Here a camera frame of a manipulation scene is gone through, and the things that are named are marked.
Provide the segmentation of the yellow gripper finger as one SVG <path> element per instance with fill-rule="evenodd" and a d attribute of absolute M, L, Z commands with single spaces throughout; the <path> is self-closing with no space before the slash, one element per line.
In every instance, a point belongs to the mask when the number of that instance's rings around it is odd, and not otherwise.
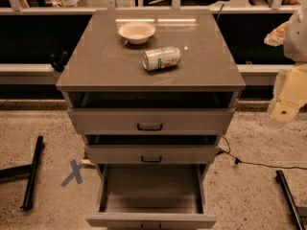
<path fill-rule="evenodd" d="M 272 100 L 268 107 L 268 125 L 270 127 L 283 127 L 288 124 L 298 113 L 296 106 Z"/>

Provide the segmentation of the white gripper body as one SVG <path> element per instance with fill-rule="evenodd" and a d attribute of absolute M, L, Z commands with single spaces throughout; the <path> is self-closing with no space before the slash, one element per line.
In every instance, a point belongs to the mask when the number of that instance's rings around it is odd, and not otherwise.
<path fill-rule="evenodd" d="M 307 104 L 307 63 L 297 62 L 290 70 L 280 70 L 275 80 L 274 99 L 296 106 Z"/>

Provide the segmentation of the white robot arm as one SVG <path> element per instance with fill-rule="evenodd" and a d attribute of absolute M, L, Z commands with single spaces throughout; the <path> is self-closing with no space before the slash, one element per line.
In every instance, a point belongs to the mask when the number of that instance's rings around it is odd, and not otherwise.
<path fill-rule="evenodd" d="M 271 31 L 264 42 L 274 47 L 282 45 L 284 56 L 295 62 L 290 70 L 278 72 L 268 107 L 268 124 L 282 127 L 307 104 L 307 7 L 302 5 L 288 21 Z"/>

